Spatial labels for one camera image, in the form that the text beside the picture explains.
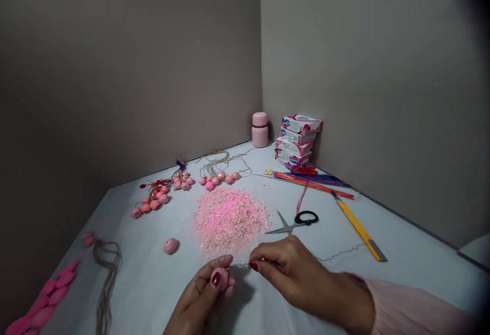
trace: scissors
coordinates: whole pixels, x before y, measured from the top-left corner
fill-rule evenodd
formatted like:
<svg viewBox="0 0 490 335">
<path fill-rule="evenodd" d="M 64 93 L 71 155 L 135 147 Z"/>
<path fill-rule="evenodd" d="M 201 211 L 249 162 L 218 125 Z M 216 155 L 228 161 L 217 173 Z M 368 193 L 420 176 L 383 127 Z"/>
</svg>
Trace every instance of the scissors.
<svg viewBox="0 0 490 335">
<path fill-rule="evenodd" d="M 284 218 L 282 217 L 281 213 L 277 210 L 277 213 L 279 214 L 279 217 L 281 218 L 281 221 L 282 221 L 282 225 L 284 225 L 284 228 L 281 228 L 281 229 L 276 229 L 276 230 L 273 230 L 273 231 L 270 231 L 270 232 L 267 232 L 266 234 L 276 234 L 276 233 L 287 233 L 288 235 L 291 235 L 292 233 L 292 230 L 298 226 L 302 226 L 302 225 L 311 225 L 313 223 L 318 223 L 318 215 L 315 214 L 313 211 L 301 211 L 298 215 L 296 215 L 295 217 L 295 223 L 293 225 L 288 225 L 286 223 L 286 221 L 284 220 Z M 313 215 L 314 216 L 314 219 L 306 219 L 306 220 L 303 220 L 301 219 L 301 216 L 302 215 Z"/>
</svg>

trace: pink sleeve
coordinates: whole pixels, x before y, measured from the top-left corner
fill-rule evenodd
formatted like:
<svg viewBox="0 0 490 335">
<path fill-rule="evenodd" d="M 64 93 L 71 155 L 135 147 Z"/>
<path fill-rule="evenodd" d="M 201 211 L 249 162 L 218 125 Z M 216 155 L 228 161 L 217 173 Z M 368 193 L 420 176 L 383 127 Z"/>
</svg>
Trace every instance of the pink sleeve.
<svg viewBox="0 0 490 335">
<path fill-rule="evenodd" d="M 461 334 L 475 318 L 461 309 L 417 288 L 350 274 L 371 292 L 376 310 L 372 335 Z"/>
</svg>

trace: black scissor handle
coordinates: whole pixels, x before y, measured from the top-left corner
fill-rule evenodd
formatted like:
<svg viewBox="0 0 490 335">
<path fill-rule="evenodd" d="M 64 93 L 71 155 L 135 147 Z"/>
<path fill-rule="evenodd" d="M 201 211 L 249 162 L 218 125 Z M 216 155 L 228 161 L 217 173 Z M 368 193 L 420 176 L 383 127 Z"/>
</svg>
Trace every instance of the black scissor handle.
<svg viewBox="0 0 490 335">
<path fill-rule="evenodd" d="M 303 220 L 301 219 L 301 215 L 304 215 L 304 214 L 308 214 L 308 215 L 313 215 L 315 218 L 314 219 L 311 219 L 311 220 Z M 301 211 L 298 215 L 296 215 L 295 217 L 295 223 L 296 224 L 306 224 L 306 225 L 311 225 L 313 223 L 317 223 L 318 222 L 318 215 L 315 214 L 313 211 Z"/>
</svg>

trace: yellow utility knife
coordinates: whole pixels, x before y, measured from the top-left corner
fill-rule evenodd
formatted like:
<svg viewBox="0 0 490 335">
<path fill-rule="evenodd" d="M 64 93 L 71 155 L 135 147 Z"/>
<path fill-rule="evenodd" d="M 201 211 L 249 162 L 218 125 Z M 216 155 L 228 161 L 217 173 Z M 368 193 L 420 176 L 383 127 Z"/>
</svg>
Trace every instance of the yellow utility knife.
<svg viewBox="0 0 490 335">
<path fill-rule="evenodd" d="M 340 206 L 344 214 L 347 216 L 347 219 L 351 222 L 351 224 L 354 226 L 354 228 L 357 230 L 359 235 L 361 236 L 362 240 L 366 243 L 366 246 L 369 248 L 371 253 L 373 254 L 374 258 L 377 261 L 380 262 L 388 262 L 388 259 L 386 256 L 381 252 L 379 247 L 374 243 L 374 240 L 370 237 L 368 232 L 364 229 L 364 227 L 361 225 L 359 220 L 354 216 L 350 208 L 346 205 L 344 201 L 342 201 L 334 191 L 332 191 L 332 196 L 335 198 L 337 201 L 337 204 Z"/>
</svg>

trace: pink glitter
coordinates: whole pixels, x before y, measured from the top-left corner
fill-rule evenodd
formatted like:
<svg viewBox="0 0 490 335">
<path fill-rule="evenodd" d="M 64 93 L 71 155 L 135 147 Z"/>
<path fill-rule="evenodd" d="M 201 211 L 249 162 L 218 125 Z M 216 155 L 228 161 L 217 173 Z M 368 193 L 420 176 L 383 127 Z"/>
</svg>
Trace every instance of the pink glitter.
<svg viewBox="0 0 490 335">
<path fill-rule="evenodd" d="M 270 223 L 265 207 L 247 192 L 216 188 L 199 199 L 194 214 L 194 231 L 206 256 L 236 254 L 248 250 Z"/>
</svg>

